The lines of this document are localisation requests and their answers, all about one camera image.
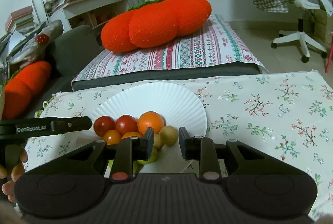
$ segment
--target orange knitted pillow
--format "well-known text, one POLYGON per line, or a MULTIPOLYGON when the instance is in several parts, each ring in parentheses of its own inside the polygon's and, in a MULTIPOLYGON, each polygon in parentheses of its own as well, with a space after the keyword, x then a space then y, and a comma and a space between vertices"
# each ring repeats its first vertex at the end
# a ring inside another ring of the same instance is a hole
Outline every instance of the orange knitted pillow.
POLYGON ((13 79, 19 79, 30 88, 32 96, 40 94, 50 78, 51 65, 38 61, 23 68, 13 79))
POLYGON ((207 0, 164 0, 130 10, 103 27, 103 46, 113 52, 162 45, 197 31, 211 14, 207 0))
POLYGON ((38 95, 50 78, 51 65, 38 61, 23 68, 4 87, 5 106, 2 119, 18 117, 29 105, 33 96, 38 95))
POLYGON ((3 120, 12 120, 19 116, 32 99, 31 90, 19 79, 12 79, 4 87, 5 106, 3 120))

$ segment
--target human hand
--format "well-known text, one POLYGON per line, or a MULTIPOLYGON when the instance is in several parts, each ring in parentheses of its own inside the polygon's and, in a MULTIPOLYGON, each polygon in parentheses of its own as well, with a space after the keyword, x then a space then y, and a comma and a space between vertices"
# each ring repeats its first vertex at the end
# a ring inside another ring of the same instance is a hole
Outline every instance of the human hand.
MULTIPOLYGON (((11 202, 16 202, 15 196, 14 196, 14 186, 15 182, 19 179, 21 175, 24 174, 24 167, 22 163, 25 163, 28 161, 28 155, 25 150, 22 150, 20 155, 20 162, 13 168, 11 173, 11 180, 6 182, 2 186, 2 192, 8 196, 8 200, 11 202)), ((7 177, 7 171, 6 169, 0 165, 0 179, 4 179, 7 177)))

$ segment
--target red tomato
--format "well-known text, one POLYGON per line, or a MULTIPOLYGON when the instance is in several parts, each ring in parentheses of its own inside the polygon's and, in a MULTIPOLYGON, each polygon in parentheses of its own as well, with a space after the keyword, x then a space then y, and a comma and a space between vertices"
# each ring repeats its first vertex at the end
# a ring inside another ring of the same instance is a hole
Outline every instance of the red tomato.
POLYGON ((103 137, 109 130, 114 130, 115 123, 114 120, 109 116, 99 117, 94 122, 94 131, 96 135, 103 137))
POLYGON ((130 115, 123 115, 116 121, 116 130, 123 136, 127 132, 138 132, 138 123, 130 115))

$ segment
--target white chair base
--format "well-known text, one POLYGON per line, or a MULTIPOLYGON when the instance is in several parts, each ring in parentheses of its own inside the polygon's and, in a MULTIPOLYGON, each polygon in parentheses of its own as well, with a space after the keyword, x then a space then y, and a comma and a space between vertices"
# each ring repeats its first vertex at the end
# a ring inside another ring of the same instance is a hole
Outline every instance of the white chair base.
POLYGON ((313 47, 316 47, 317 49, 322 51, 321 56, 323 58, 327 57, 327 49, 323 47, 320 43, 316 42, 313 38, 309 37, 305 32, 300 31, 279 31, 278 38, 275 38, 271 44, 272 48, 277 48, 278 44, 282 43, 289 43, 294 40, 299 40, 301 43, 302 51, 304 55, 302 56, 301 61, 304 63, 307 63, 310 59, 310 52, 308 49, 307 44, 312 45, 313 47))

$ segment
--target orange cherry tomato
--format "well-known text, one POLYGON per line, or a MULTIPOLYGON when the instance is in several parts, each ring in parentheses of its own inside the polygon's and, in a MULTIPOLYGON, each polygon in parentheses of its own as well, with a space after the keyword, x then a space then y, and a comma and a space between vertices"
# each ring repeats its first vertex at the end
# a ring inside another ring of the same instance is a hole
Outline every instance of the orange cherry tomato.
POLYGON ((142 138, 142 135, 138 132, 127 132, 126 134, 124 134, 122 136, 122 139, 123 138, 130 138, 130 137, 139 137, 139 138, 142 138))
POLYGON ((122 139, 122 135, 117 130, 109 130, 103 136, 103 140, 106 141, 107 145, 119 144, 122 139))
POLYGON ((99 117, 94 122, 94 131, 96 135, 103 137, 109 130, 114 130, 115 128, 114 120, 109 116, 99 117))
POLYGON ((130 115, 123 115, 116 121, 115 129, 123 136, 127 132, 138 132, 138 123, 130 115))

